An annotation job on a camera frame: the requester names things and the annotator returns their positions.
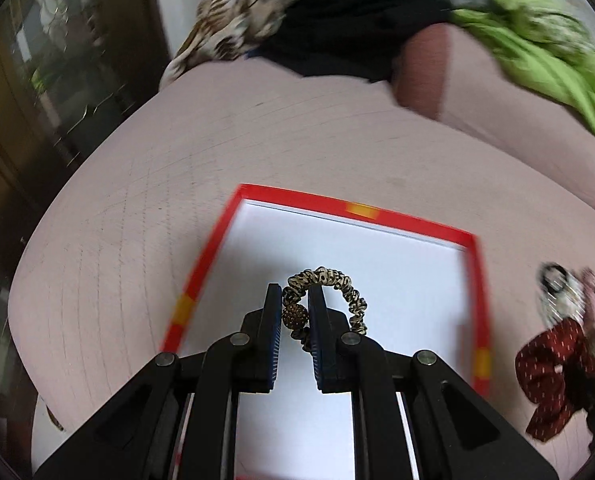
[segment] black cloth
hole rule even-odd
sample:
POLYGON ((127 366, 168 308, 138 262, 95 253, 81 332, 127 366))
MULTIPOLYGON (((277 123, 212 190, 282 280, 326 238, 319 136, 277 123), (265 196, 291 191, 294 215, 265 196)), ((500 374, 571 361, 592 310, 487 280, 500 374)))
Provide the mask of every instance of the black cloth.
POLYGON ((402 44, 450 12, 448 0, 298 0, 256 53, 304 76, 390 80, 402 44))

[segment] scrunchie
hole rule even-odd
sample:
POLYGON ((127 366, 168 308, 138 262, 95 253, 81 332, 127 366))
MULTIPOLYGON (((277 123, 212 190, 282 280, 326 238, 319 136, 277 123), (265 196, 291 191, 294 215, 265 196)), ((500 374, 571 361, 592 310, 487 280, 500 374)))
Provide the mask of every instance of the scrunchie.
POLYGON ((567 318, 519 351, 515 371, 519 386, 537 404, 527 433, 546 442, 582 408, 584 378, 595 379, 595 358, 579 323, 567 318), (558 365, 561 372, 555 370, 558 365))

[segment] red and white tray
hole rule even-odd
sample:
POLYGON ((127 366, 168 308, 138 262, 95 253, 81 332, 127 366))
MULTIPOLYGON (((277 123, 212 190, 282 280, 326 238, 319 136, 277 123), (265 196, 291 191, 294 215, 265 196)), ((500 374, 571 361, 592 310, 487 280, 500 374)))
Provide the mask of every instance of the red and white tray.
MULTIPOLYGON (((178 301, 163 349, 190 355, 236 332, 269 283, 324 266, 353 280, 369 305, 368 336, 386 350, 430 349, 482 395, 489 321, 477 239, 401 213, 296 191, 242 184, 226 205, 178 301)), ((327 306, 348 312, 324 288, 327 306)), ((269 395, 243 395, 240 476, 354 477, 351 398, 322 395, 313 362, 282 329, 269 395)))

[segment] red scrunchie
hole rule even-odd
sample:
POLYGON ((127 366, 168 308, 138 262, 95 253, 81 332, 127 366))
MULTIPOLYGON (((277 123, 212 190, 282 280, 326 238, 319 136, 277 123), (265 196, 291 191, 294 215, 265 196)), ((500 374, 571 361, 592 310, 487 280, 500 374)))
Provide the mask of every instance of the red scrunchie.
POLYGON ((560 433, 579 408, 566 395, 566 387, 576 388, 557 365, 576 366, 587 377, 595 378, 595 358, 589 352, 581 326, 564 319, 543 332, 519 351, 515 358, 517 381, 531 402, 538 406, 527 426, 527 433, 546 442, 560 433))

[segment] gold glitter ball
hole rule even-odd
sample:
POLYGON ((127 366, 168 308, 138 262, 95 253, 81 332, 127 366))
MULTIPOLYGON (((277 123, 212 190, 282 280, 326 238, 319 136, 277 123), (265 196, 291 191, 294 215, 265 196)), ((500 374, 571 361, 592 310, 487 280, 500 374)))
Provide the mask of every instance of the gold glitter ball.
POLYGON ((282 321, 289 330, 299 330, 305 327, 308 321, 308 312, 300 304, 290 305, 282 311, 282 321))

